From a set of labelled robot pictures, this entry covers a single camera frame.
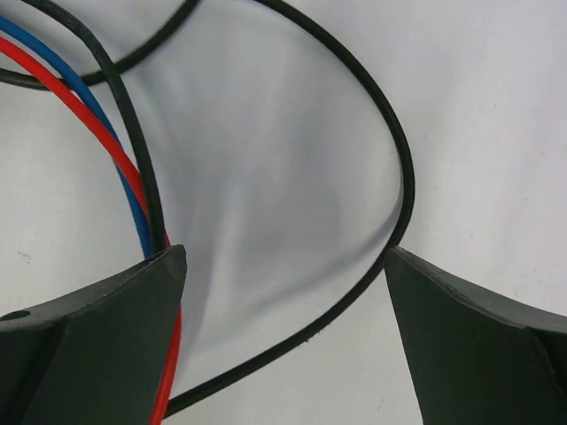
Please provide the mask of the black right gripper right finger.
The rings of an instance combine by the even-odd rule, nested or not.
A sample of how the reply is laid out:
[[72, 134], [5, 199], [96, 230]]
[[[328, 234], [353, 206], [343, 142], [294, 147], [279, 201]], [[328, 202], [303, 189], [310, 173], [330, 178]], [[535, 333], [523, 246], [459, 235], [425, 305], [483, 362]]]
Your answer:
[[566, 319], [401, 248], [385, 274], [425, 424], [564, 424]]

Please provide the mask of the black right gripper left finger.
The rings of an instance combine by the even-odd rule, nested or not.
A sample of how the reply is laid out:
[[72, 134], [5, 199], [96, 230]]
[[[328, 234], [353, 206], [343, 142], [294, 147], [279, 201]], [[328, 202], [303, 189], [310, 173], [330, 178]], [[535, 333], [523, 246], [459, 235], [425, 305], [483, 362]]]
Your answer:
[[187, 272], [174, 245], [1, 318], [3, 424], [147, 424]]

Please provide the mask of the black ethernet cable long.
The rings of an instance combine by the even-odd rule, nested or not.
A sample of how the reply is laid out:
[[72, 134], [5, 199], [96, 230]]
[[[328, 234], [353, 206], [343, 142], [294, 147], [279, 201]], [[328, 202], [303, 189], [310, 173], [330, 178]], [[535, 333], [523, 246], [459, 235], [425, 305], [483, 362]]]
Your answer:
[[310, 322], [304, 328], [278, 344], [169, 400], [164, 415], [166, 419], [224, 390], [247, 376], [252, 375], [261, 368], [283, 357], [283, 355], [288, 352], [296, 349], [301, 344], [308, 342], [312, 337], [329, 326], [362, 295], [384, 270], [386, 252], [400, 243], [407, 231], [414, 209], [416, 178], [408, 139], [398, 116], [384, 95], [384, 92], [380, 89], [367, 69], [336, 37], [298, 9], [284, 1], [261, 1], [260, 4], [284, 16], [327, 48], [362, 85], [376, 108], [381, 112], [384, 122], [390, 130], [400, 161], [402, 188], [400, 213], [388, 241], [370, 269], [337, 303], [316, 320]]

